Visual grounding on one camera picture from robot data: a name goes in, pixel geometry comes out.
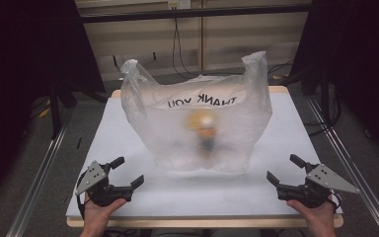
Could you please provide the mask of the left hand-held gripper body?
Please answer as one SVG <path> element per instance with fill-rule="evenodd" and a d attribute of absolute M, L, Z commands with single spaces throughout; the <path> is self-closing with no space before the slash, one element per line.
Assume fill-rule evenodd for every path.
<path fill-rule="evenodd" d="M 110 163 L 100 164 L 93 161 L 85 172 L 80 176 L 75 191 L 78 197 L 86 193 L 91 201 L 98 206 L 108 206 L 119 198 L 131 201 L 134 189 L 131 185 L 115 187 L 110 184 Z"/>

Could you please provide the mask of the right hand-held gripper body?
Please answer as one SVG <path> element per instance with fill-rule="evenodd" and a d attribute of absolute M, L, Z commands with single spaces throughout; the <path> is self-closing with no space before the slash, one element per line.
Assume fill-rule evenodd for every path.
<path fill-rule="evenodd" d="M 331 202 L 334 191 L 359 194 L 360 189 L 342 178 L 324 164 L 305 163 L 300 165 L 306 171 L 305 183 L 298 186 L 281 184 L 276 181 L 277 197 L 281 200 L 297 200 L 309 208 L 316 208 L 324 202 Z"/>

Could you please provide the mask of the translucent white plastic bag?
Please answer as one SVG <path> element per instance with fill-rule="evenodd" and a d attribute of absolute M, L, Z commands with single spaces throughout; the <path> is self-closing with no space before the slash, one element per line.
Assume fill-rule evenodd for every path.
<path fill-rule="evenodd" d="M 167 170 L 244 173 L 254 145 L 272 116 L 263 51 L 242 58 L 241 75 L 199 75 L 171 85 L 158 83 L 135 59 L 121 66 L 121 105 L 126 118 L 155 163 Z M 217 116 L 215 145 L 209 158 L 199 155 L 197 137 L 186 127 L 193 110 Z"/>

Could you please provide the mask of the yellow and orange toy figure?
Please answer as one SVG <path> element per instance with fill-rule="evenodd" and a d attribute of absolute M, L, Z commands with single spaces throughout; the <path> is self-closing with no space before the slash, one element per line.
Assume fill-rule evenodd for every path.
<path fill-rule="evenodd" d="M 209 158 L 215 145 L 217 116 L 210 110 L 193 110 L 186 119 L 187 129 L 197 137 L 197 149 L 202 158 Z"/>

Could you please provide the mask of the person's left hand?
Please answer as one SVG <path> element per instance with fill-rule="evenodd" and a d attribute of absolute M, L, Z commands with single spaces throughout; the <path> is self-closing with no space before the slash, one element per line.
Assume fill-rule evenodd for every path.
<path fill-rule="evenodd" d="M 98 206 L 85 196 L 84 227 L 79 237 L 103 237 L 110 217 L 125 204 L 126 200 L 119 198 L 108 206 Z"/>

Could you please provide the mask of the person's right hand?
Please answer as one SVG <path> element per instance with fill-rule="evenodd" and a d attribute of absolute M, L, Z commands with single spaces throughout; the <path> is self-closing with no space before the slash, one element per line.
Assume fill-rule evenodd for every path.
<path fill-rule="evenodd" d="M 334 225 L 335 207 L 332 203 L 326 201 L 318 207 L 309 208 L 292 199 L 286 204 L 302 215 L 313 237 L 337 237 Z"/>

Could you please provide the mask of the black metal stand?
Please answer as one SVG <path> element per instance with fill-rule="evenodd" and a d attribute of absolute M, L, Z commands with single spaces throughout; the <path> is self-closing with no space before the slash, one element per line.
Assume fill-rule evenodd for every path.
<path fill-rule="evenodd" d="M 48 92 L 52 119 L 52 139 L 55 139 L 62 129 L 59 102 L 62 102 L 65 108 L 74 108 L 77 105 L 77 100 L 73 95 L 74 92 L 85 94 L 100 103 L 106 103 L 108 101 L 107 97 L 99 95 L 97 92 L 87 89 L 78 83 L 52 80 Z"/>
<path fill-rule="evenodd" d="M 311 96 L 317 89 L 320 89 L 320 106 L 324 124 L 327 127 L 333 127 L 340 117 L 340 112 L 335 112 L 331 117 L 329 73 L 320 64 L 311 65 L 301 80 L 301 91 L 304 95 Z"/>

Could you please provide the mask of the black curtain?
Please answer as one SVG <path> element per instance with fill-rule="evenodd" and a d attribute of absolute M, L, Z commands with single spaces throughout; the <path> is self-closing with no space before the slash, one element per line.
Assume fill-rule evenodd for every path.
<path fill-rule="evenodd" d="M 332 82 L 379 140 L 379 0 L 312 0 L 290 79 Z"/>
<path fill-rule="evenodd" d="M 75 0 L 0 0 L 0 184 L 36 99 L 104 90 Z"/>

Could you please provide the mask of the black horizontal bar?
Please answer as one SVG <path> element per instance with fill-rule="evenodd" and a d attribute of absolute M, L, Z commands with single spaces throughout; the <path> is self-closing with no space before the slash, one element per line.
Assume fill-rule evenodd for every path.
<path fill-rule="evenodd" d="M 312 9 L 312 4 L 293 4 L 293 5 L 267 5 L 267 6 L 255 6 L 255 7 L 164 10 L 164 11 L 117 13 L 117 14 L 115 13 L 88 14 L 88 15 L 81 15 L 80 21 L 84 24 L 90 24 L 90 23 L 146 21 L 146 20 L 198 18 L 198 17 L 300 13 L 300 12 L 309 12 L 311 9 Z"/>

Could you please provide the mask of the metal floor rail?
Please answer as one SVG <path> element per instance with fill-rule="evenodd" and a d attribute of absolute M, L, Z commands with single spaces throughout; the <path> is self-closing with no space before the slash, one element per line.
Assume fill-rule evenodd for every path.
<path fill-rule="evenodd" d="M 6 237 L 23 237 L 28 223 L 30 221 L 30 218 L 38 203 L 38 197 L 45 184 L 49 170 L 63 141 L 66 132 L 66 127 L 71 120 L 72 113 L 73 109 L 67 110 L 66 116 L 62 120 L 62 124 L 59 127 L 59 131 L 57 131 L 56 135 L 51 139 L 51 142 L 49 143 L 46 153 L 42 159 L 38 172 L 36 173 L 34 181 L 28 191 L 28 194 L 24 198 L 21 207 L 17 211 L 15 219 L 13 220 L 6 234 Z"/>
<path fill-rule="evenodd" d="M 325 121 L 323 109 L 317 100 L 310 96 L 308 96 L 306 100 L 318 122 L 322 123 L 322 128 L 325 135 L 333 146 L 353 184 L 360 190 L 360 196 L 363 199 L 363 202 L 379 227 L 379 198 L 372 192 L 358 167 L 354 164 L 350 154 L 343 145 L 335 129 L 332 126 L 329 126 Z"/>

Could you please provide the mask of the white wall outlet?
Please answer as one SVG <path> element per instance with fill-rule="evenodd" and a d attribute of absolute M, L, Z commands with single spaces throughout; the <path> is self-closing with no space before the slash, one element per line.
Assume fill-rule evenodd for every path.
<path fill-rule="evenodd" d="M 187 10 L 191 8 L 190 0 L 168 0 L 169 10 Z"/>

